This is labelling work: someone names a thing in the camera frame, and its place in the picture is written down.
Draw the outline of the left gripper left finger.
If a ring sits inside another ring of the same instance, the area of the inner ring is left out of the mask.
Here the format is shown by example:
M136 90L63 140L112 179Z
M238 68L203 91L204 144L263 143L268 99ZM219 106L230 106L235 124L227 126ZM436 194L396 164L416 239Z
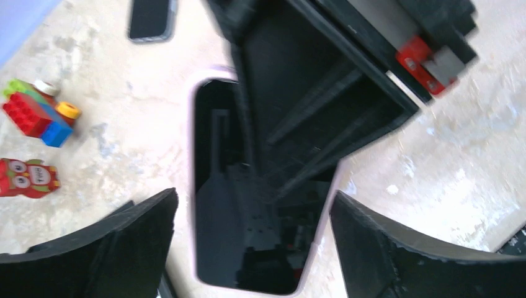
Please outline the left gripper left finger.
M1 296L174 297L166 260L177 206L176 190L165 189L25 253L3 253Z

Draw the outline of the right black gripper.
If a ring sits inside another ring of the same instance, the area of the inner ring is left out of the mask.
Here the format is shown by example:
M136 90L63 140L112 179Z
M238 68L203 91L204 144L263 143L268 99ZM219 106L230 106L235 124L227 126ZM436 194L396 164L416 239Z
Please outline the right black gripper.
M251 185L286 194L418 106L313 1L210 1L238 76ZM422 102L478 57L472 1L317 1Z

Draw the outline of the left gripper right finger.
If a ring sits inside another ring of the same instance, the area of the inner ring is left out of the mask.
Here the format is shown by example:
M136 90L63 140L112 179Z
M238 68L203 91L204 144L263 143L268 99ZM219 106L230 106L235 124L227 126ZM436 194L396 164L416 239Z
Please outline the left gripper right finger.
M330 220L349 297L524 297L525 257L413 230L337 192Z

